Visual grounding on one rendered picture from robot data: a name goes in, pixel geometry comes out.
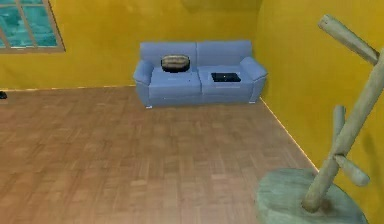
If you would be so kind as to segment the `window with grey frame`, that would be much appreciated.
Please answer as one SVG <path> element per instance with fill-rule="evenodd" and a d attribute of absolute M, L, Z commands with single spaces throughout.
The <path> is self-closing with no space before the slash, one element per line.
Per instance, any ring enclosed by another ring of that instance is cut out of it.
<path fill-rule="evenodd" d="M 0 54 L 64 51 L 49 0 L 0 0 Z"/>

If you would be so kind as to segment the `pale wooden branched stand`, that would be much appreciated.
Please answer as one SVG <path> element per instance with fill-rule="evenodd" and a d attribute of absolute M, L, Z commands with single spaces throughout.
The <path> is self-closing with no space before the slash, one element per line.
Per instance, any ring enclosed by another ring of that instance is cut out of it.
<path fill-rule="evenodd" d="M 259 181 L 255 207 L 260 224 L 369 224 L 364 212 L 334 179 L 342 171 L 359 187 L 370 182 L 347 155 L 384 90 L 384 49 L 374 49 L 329 14 L 318 26 L 371 63 L 373 70 L 349 115 L 342 105 L 334 108 L 332 147 L 318 172 L 279 168 Z"/>

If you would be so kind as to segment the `striped brown round pillow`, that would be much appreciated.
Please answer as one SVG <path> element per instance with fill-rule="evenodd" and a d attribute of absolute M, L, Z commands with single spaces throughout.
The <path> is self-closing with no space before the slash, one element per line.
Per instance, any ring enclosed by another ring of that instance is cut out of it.
<path fill-rule="evenodd" d="M 165 55 L 161 59 L 161 67 L 165 72 L 186 72 L 190 69 L 190 59 L 182 54 Z"/>

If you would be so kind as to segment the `black flat laptop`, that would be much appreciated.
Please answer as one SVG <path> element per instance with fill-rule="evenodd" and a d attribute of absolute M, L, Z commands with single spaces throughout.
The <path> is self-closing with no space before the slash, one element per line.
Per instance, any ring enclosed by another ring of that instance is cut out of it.
<path fill-rule="evenodd" d="M 214 82 L 240 82 L 241 78 L 236 73 L 219 73 L 211 74 Z"/>

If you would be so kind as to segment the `blue two-seat sofa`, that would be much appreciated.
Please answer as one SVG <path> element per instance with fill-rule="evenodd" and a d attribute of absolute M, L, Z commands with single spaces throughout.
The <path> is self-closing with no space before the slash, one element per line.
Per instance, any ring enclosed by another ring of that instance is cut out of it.
<path fill-rule="evenodd" d="M 186 72 L 165 72 L 161 59 L 182 54 L 190 59 Z M 214 82 L 211 74 L 236 73 L 240 82 Z M 249 40 L 142 42 L 133 73 L 142 104 L 154 106 L 209 103 L 254 103 L 263 90 L 267 70 L 253 57 Z"/>

